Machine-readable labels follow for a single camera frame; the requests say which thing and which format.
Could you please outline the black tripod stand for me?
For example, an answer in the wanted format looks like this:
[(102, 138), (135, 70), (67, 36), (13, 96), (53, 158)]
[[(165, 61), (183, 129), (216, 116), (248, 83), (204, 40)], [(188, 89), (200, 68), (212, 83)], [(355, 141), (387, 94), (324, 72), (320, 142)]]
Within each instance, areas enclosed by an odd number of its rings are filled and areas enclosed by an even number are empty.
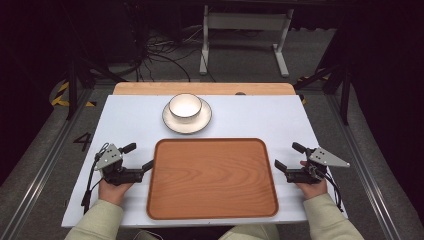
[(68, 64), (67, 80), (69, 83), (69, 108), (67, 119), (71, 120), (79, 109), (80, 103), (78, 98), (77, 82), (80, 81), (84, 88), (92, 88), (95, 84), (94, 78), (90, 73), (90, 69), (94, 69), (106, 78), (113, 80), (115, 83), (125, 82), (125, 79), (110, 72), (106, 68), (89, 61), (83, 57), (72, 57)]
[(341, 100), (339, 114), (342, 122), (348, 125), (348, 103), (350, 96), (351, 74), (347, 63), (336, 64), (327, 68), (317, 70), (309, 77), (301, 77), (295, 84), (294, 89), (300, 90), (313, 82), (327, 77), (326, 83), (322, 86), (322, 91), (326, 95), (334, 95), (341, 87)]

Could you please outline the person's right hand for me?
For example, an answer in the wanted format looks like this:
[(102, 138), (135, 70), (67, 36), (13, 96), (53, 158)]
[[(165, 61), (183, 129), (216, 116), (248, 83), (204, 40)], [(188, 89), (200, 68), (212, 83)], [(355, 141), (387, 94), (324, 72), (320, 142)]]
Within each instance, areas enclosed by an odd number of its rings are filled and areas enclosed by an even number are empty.
[(306, 200), (328, 192), (326, 180), (321, 180), (316, 184), (297, 183), (296, 186), (302, 191)]

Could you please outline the white metal stand frame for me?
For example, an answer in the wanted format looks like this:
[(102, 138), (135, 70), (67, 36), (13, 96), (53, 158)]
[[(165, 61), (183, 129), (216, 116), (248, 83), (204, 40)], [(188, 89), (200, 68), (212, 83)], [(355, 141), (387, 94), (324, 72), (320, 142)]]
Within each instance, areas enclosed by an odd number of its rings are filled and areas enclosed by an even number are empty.
[(280, 31), (279, 42), (272, 45), (275, 59), (283, 78), (289, 76), (287, 64), (282, 50), (292, 21), (294, 10), (289, 9), (283, 14), (253, 14), (253, 13), (218, 13), (211, 12), (207, 5), (203, 14), (203, 44), (199, 73), (208, 73), (209, 30), (261, 30)]

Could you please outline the white table board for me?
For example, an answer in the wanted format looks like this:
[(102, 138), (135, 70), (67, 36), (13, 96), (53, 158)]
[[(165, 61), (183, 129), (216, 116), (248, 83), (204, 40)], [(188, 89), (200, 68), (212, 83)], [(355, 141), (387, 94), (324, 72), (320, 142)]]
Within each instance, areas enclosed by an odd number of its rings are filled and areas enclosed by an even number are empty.
[[(261, 139), (269, 158), (297, 168), (304, 155), (292, 148), (294, 142), (305, 147), (319, 145), (305, 109), (297, 95), (204, 95), (212, 109), (209, 124), (194, 133), (194, 138), (253, 137)], [(128, 168), (139, 168), (153, 159), (154, 147), (161, 139), (180, 135), (166, 127), (162, 111), (169, 95), (110, 95), (105, 103), (91, 146), (74, 186), (62, 225), (70, 228), (83, 216), (84, 196), (94, 155), (106, 143), (123, 147), (136, 143), (137, 148), (124, 157)], [(278, 198), (278, 212), (268, 218), (153, 220), (146, 213), (150, 175), (126, 193), (121, 225), (130, 228), (159, 228), (238, 225), (250, 223), (289, 224), (304, 222), (303, 194), (288, 183), (282, 172), (272, 170)]]

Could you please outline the person's left hand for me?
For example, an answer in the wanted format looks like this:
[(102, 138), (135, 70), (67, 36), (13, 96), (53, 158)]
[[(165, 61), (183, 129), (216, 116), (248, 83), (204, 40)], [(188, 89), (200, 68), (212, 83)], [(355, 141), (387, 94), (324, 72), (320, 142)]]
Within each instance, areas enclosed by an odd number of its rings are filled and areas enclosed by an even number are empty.
[(99, 183), (98, 198), (114, 205), (120, 206), (125, 193), (133, 186), (132, 183), (113, 185), (101, 180)]

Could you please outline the brown wooden tray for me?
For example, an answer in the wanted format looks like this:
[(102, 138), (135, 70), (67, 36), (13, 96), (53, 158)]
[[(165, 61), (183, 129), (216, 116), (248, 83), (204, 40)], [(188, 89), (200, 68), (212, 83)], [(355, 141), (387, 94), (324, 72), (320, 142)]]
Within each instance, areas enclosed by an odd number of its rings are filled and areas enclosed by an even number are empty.
[(262, 140), (163, 139), (156, 144), (147, 200), (150, 218), (261, 218), (278, 210)]

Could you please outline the yellow black floor tape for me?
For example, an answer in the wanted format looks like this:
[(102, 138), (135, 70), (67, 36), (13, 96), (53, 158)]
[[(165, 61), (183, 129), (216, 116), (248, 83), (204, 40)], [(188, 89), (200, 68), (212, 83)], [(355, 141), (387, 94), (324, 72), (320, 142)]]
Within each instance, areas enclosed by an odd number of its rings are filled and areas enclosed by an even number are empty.
[[(303, 82), (303, 81), (307, 80), (308, 78), (309, 77), (300, 77), (300, 78), (297, 79), (297, 83)], [(320, 81), (327, 81), (328, 79), (329, 79), (329, 76), (324, 76), (324, 77), (321, 77), (319, 80)], [(299, 97), (300, 97), (302, 104), (305, 105), (307, 103), (305, 96), (300, 94)]]
[(52, 106), (65, 106), (65, 107), (69, 107), (70, 106), (70, 101), (69, 100), (65, 100), (63, 98), (65, 92), (69, 89), (69, 82), (67, 80), (64, 80), (60, 85), (59, 88), (57, 90), (57, 92), (55, 93), (55, 95), (53, 96), (52, 100), (50, 101)]

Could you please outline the white bowl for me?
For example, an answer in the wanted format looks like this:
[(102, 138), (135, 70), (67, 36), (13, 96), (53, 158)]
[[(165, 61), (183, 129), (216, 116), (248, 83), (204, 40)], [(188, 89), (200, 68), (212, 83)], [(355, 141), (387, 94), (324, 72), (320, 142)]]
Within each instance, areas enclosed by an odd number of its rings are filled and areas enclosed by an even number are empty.
[(196, 95), (182, 93), (170, 100), (168, 108), (174, 117), (187, 120), (200, 113), (202, 102)]

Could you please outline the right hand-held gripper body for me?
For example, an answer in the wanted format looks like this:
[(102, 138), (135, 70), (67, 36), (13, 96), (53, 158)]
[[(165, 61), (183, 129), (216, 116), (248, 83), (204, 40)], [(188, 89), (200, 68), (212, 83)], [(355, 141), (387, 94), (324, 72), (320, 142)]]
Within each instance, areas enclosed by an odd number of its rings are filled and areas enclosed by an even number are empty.
[(288, 169), (284, 173), (288, 183), (316, 184), (325, 178), (327, 168), (349, 167), (350, 164), (323, 148), (307, 148), (306, 165), (300, 169)]

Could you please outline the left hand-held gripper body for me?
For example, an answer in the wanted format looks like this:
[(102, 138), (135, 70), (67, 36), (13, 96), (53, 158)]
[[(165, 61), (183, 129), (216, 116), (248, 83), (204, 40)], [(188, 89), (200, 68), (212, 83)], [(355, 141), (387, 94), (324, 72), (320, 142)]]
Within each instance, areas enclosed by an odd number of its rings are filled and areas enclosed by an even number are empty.
[(128, 169), (123, 166), (123, 155), (114, 144), (108, 144), (106, 149), (96, 155), (95, 170), (109, 184), (140, 183), (144, 176), (142, 169)]

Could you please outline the grey metal floor rail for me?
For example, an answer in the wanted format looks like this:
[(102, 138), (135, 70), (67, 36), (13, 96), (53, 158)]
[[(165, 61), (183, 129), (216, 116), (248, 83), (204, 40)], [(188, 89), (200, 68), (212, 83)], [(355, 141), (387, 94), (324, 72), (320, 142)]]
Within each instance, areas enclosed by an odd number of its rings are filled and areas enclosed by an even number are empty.
[(343, 122), (337, 98), (329, 95), (326, 100), (347, 142), (352, 163), (385, 238), (424, 240), (424, 227), (388, 168), (362, 115), (358, 115), (358, 122), (352, 128)]
[(28, 215), (38, 200), (46, 182), (48, 181), (48, 178), (56, 165), (57, 159), (63, 151), (66, 139), (68, 138), (73, 126), (91, 95), (92, 90), (90, 89), (81, 91), (81, 95), (77, 98), (77, 103), (75, 104), (76, 109), (70, 119), (64, 121), (58, 135), (54, 138), (53, 144), (51, 145), (46, 158), (42, 162), (41, 167), (38, 169), (37, 174), (30, 182), (29, 188), (26, 190), (17, 210), (0, 236), (0, 240), (16, 239), (28, 218)]

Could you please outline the white plate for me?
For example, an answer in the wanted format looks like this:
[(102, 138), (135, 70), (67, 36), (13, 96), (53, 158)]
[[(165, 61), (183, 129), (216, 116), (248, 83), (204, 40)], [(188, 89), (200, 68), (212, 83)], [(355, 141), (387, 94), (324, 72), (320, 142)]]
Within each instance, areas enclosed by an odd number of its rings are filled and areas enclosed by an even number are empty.
[(201, 131), (209, 124), (212, 118), (210, 105), (205, 100), (201, 100), (201, 103), (200, 113), (193, 120), (185, 121), (174, 116), (169, 109), (169, 105), (166, 105), (163, 109), (162, 120), (170, 130), (177, 133), (192, 134)]

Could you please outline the light wooden table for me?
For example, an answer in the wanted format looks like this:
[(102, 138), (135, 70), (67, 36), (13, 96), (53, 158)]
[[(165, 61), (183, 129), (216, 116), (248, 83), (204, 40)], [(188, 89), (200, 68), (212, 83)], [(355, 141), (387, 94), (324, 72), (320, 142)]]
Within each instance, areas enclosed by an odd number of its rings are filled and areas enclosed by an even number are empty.
[(121, 82), (114, 95), (295, 95), (288, 83)]

